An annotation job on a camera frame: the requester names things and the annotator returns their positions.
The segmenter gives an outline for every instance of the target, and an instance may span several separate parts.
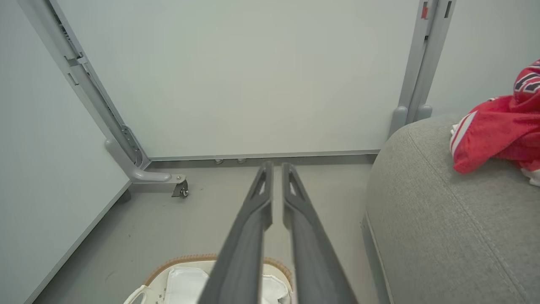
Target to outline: braided rim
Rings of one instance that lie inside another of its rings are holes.
[[[167,268],[179,264],[179,263],[186,263],[186,262],[200,262],[200,261],[215,261],[218,259],[217,254],[195,254],[195,255],[183,255],[179,257],[175,257],[174,259],[166,261],[163,265],[159,266],[158,269],[154,270],[152,274],[144,281],[144,285],[149,286],[150,283],[164,270]],[[294,290],[292,278],[291,278],[291,271],[289,268],[285,267],[283,263],[281,263],[278,260],[271,259],[270,257],[264,258],[264,264],[268,264],[270,266],[273,266],[277,269],[279,269],[287,278],[287,281],[289,281],[289,284],[291,285],[291,289]]]

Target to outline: floor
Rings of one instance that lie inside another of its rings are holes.
[[[289,233],[282,223],[281,167],[296,165],[359,303],[387,303],[372,241],[362,232],[372,156],[273,159],[273,224],[265,256],[293,269]],[[123,303],[165,261],[218,253],[261,160],[160,162],[148,170],[187,175],[190,195],[171,197],[171,186],[132,186],[116,203],[35,303]]]

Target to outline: white basket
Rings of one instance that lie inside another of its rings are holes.
[[[193,267],[200,268],[206,273],[210,273],[217,259],[215,254],[207,255],[189,255],[181,256],[172,259],[156,269],[144,284],[137,288],[124,302],[124,304],[163,304],[165,303],[165,291],[167,289],[168,274],[174,267]],[[277,260],[265,258],[262,267],[263,274],[269,274],[277,277],[285,285],[289,293],[293,294],[293,286],[291,284],[291,271]],[[142,295],[142,300],[135,302]]]

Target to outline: gray upholstery fabric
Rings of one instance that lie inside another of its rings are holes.
[[[540,303],[540,188],[512,164],[452,168],[450,126],[430,118],[396,132],[368,183],[367,213],[401,303]]]

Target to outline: white partition panel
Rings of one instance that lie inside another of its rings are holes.
[[[540,58],[539,12],[538,0],[459,0],[426,101],[432,116],[512,94],[519,72]]]
[[[57,0],[150,158],[379,149],[418,0]]]
[[[16,0],[0,1],[0,41],[0,303],[20,304],[128,178]]]

